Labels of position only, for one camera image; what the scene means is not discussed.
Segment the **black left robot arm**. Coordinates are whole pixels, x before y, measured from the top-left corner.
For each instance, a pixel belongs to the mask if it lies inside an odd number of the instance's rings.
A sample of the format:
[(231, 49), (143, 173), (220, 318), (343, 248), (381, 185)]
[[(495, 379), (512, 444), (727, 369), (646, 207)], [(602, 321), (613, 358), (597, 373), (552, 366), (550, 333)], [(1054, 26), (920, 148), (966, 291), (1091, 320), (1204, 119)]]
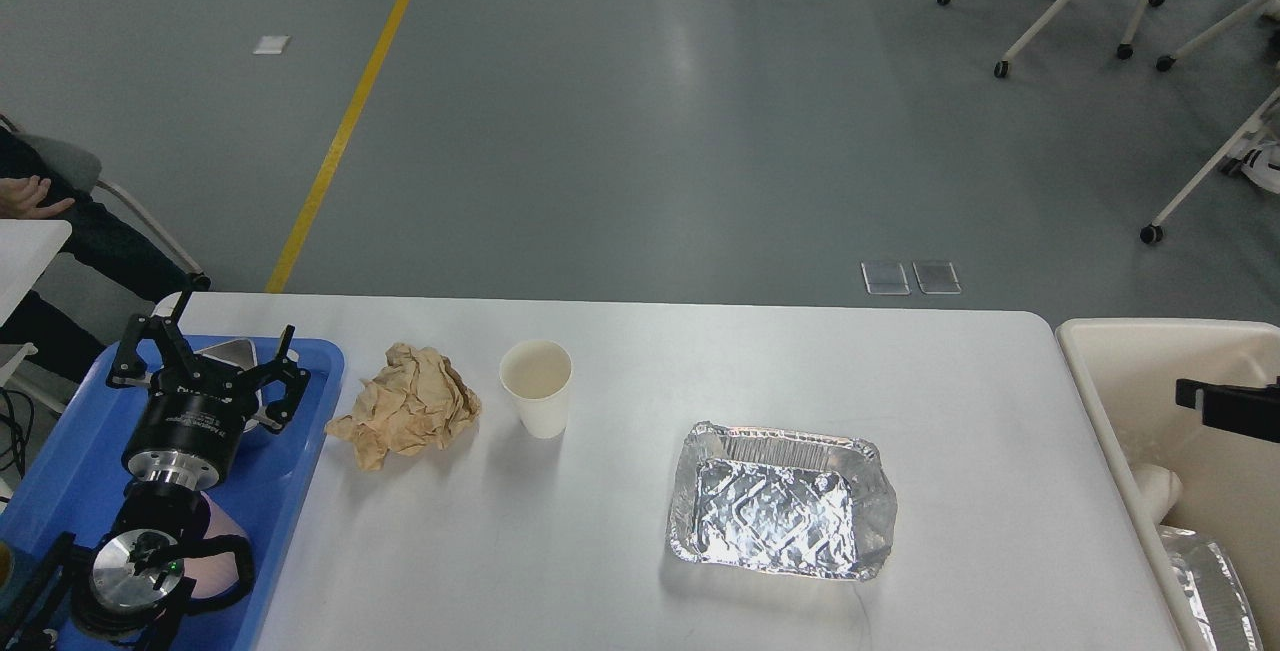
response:
[(169, 650), (188, 616), (237, 605), (256, 583), (251, 542), (198, 528), (207, 491), (229, 480), (251, 425), (280, 434), (311, 373), (291, 356), (294, 327), (261, 363), (239, 367), (193, 350), (180, 331), (191, 292), (168, 315), (131, 318), (105, 376), (145, 388), (122, 451), (122, 506), (92, 547), (60, 533), (3, 611), (5, 650), (54, 650), (52, 618), (68, 606), (87, 636), (133, 650)]

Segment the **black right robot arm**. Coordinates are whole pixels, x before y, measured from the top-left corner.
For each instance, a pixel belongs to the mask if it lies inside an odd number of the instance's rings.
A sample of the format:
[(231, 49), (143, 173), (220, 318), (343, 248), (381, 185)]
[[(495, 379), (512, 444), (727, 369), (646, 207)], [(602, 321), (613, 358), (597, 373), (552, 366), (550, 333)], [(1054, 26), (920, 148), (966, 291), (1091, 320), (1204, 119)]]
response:
[(1263, 388), (1176, 379), (1175, 404), (1198, 411), (1204, 427), (1279, 443), (1279, 379)]

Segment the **person right hand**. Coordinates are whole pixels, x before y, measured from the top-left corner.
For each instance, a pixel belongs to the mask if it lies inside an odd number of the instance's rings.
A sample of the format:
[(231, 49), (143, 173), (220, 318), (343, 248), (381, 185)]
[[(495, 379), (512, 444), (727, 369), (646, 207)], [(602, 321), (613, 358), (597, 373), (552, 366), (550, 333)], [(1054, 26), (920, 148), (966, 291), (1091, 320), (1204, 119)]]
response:
[(1, 178), (4, 221), (50, 221), (76, 205), (73, 197), (49, 201), (52, 182), (45, 176)]

